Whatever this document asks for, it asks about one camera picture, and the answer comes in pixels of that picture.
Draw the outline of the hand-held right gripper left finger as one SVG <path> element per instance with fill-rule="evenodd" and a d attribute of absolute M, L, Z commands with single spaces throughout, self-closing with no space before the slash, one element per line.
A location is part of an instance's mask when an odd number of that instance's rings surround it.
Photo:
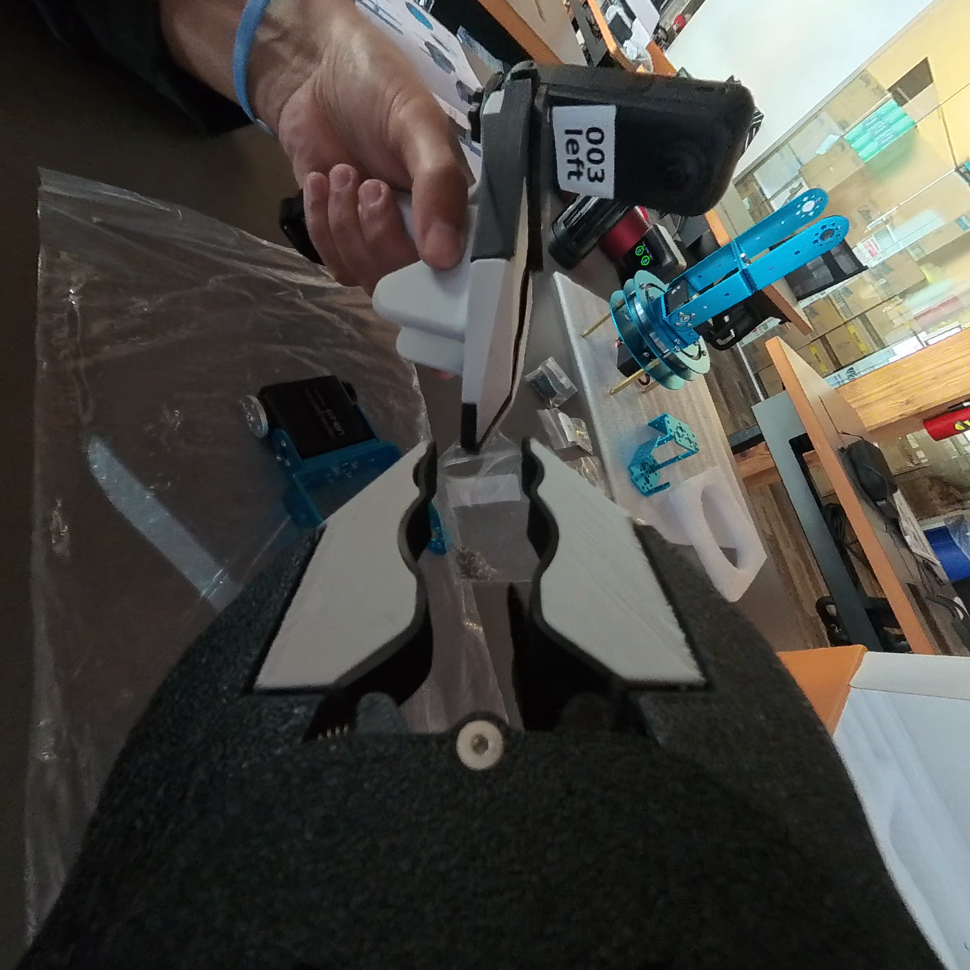
<path fill-rule="evenodd" d="M 430 542 L 437 454 L 420 443 L 334 513 L 309 558 L 253 688 L 346 690 L 371 673 L 412 694 L 430 671 L 419 560 Z"/>

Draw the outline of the white foam sheet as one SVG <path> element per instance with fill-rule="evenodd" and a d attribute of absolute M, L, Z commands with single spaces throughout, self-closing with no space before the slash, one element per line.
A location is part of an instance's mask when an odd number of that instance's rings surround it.
<path fill-rule="evenodd" d="M 630 386 L 611 395 L 610 389 L 621 379 L 615 329 L 605 322 L 591 335 L 582 336 L 605 314 L 607 303 L 563 273 L 554 273 L 552 279 L 578 373 L 576 382 L 585 394 L 587 424 L 615 502 L 665 540 L 693 547 L 718 592 L 727 601 L 740 600 L 763 568 L 766 552 L 704 378 L 677 391 L 647 393 Z M 633 484 L 627 467 L 648 438 L 649 421 L 665 413 L 689 426 L 698 450 L 663 469 L 665 488 L 646 497 Z"/>

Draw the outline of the small clear zip bag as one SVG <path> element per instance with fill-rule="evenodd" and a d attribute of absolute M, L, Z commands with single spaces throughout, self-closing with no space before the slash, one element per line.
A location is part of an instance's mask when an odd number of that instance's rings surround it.
<path fill-rule="evenodd" d="M 440 458 L 438 504 L 462 579 L 491 585 L 531 579 L 538 559 L 527 539 L 521 471 L 521 447 L 502 433 L 477 454 L 453 443 Z"/>

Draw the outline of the pile of small screw bags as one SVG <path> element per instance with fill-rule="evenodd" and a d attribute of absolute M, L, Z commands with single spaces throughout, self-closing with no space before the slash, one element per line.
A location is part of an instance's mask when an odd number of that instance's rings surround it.
<path fill-rule="evenodd" d="M 607 492 L 600 461 L 595 457 L 585 421 L 570 416 L 563 406 L 578 394 L 578 388 L 553 357 L 546 358 L 526 375 L 528 386 L 540 397 L 540 424 L 551 450 L 566 467 L 577 472 L 604 494 Z"/>

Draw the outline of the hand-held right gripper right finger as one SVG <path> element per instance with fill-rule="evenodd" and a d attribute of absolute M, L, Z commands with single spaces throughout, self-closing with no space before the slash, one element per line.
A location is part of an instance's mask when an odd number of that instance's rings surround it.
<path fill-rule="evenodd" d="M 536 440 L 523 441 L 523 488 L 539 631 L 626 687 L 704 688 L 633 519 Z"/>

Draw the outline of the person's left forearm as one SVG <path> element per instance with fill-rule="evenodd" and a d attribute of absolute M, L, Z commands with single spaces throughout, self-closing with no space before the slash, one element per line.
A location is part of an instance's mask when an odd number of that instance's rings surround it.
<path fill-rule="evenodd" d="M 211 131 L 251 122 L 236 103 L 231 59 L 245 2 L 65 2 L 65 34 L 144 81 Z"/>

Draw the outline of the small blue bracket frame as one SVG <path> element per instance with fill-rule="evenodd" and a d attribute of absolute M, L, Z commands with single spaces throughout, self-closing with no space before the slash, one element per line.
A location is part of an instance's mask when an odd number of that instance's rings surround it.
<path fill-rule="evenodd" d="M 627 473 L 637 492 L 648 498 L 670 486 L 663 470 L 697 455 L 697 437 L 685 422 L 669 413 L 652 419 L 646 440 L 627 463 Z"/>

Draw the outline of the large clear plastic bag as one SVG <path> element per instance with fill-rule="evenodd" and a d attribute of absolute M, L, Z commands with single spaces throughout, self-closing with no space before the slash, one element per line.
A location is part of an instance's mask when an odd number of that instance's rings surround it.
<path fill-rule="evenodd" d="M 244 398 L 333 373 L 383 442 L 432 436 L 396 328 L 291 249 L 47 169 L 38 223 L 29 941 L 153 693 L 300 534 Z"/>

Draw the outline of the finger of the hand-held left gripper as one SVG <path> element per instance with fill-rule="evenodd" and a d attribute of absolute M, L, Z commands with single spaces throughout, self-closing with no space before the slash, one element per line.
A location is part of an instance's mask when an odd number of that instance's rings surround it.
<path fill-rule="evenodd" d="M 460 443 L 477 453 L 500 427 L 517 394 L 524 349 L 521 258 L 470 264 L 464 336 Z"/>
<path fill-rule="evenodd" d="M 528 221 L 521 220 L 516 249 L 504 266 L 499 304 L 494 317 L 485 364 L 485 440 L 514 402 L 525 360 L 531 320 L 532 278 Z"/>

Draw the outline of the black device green lights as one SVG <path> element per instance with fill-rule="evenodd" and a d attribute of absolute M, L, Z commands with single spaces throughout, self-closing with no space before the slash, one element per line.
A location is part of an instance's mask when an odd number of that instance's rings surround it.
<path fill-rule="evenodd" d="M 652 224 L 628 256 L 631 273 L 645 271 L 665 283 L 670 283 L 687 268 L 682 251 L 661 224 Z"/>

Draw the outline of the open instruction manual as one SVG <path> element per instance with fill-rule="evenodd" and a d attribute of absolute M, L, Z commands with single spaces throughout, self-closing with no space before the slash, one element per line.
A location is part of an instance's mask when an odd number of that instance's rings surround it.
<path fill-rule="evenodd" d="M 480 153 L 478 111 L 483 89 L 505 65 L 464 28 L 453 34 L 420 2 L 356 1 L 355 6 L 406 56 L 443 112 L 458 126 L 460 140 Z"/>

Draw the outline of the blue bracket with black servo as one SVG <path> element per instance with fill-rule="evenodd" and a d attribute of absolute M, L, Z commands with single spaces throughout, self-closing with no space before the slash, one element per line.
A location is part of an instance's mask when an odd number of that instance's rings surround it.
<path fill-rule="evenodd" d="M 425 549 L 446 554 L 441 518 L 421 492 L 432 442 L 405 452 L 383 440 L 349 382 L 325 374 L 267 385 L 244 399 L 244 411 L 286 478 L 283 503 L 304 558 L 332 531 L 340 549 L 355 548 L 359 536 L 345 538 L 352 527 L 366 538 L 377 531 L 383 552 L 409 536 L 414 560 Z"/>

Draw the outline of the blue robot arm base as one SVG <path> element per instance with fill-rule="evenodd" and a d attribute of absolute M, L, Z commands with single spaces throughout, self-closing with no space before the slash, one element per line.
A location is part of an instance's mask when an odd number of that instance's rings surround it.
<path fill-rule="evenodd" d="M 788 322 L 766 286 L 834 255 L 850 231 L 843 215 L 825 215 L 828 194 L 812 188 L 714 250 L 670 283 L 635 272 L 609 298 L 610 319 L 629 364 L 616 394 L 638 379 L 678 390 L 710 369 L 711 350 L 730 349 L 763 322 Z"/>

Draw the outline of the orange white cardboard box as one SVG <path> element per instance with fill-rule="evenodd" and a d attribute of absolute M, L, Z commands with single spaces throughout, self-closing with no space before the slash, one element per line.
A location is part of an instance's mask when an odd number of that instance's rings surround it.
<path fill-rule="evenodd" d="M 829 730 L 896 889 L 969 967 L 969 659 L 859 645 L 779 655 Z"/>

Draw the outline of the blue wristband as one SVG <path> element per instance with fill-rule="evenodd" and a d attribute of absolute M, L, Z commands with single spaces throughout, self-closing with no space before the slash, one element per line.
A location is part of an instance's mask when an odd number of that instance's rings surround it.
<path fill-rule="evenodd" d="M 247 119 L 261 132 L 275 138 L 269 124 L 253 111 L 249 97 L 249 65 L 257 31 L 273 1 L 246 1 L 241 9 L 233 38 L 231 71 L 236 103 Z"/>

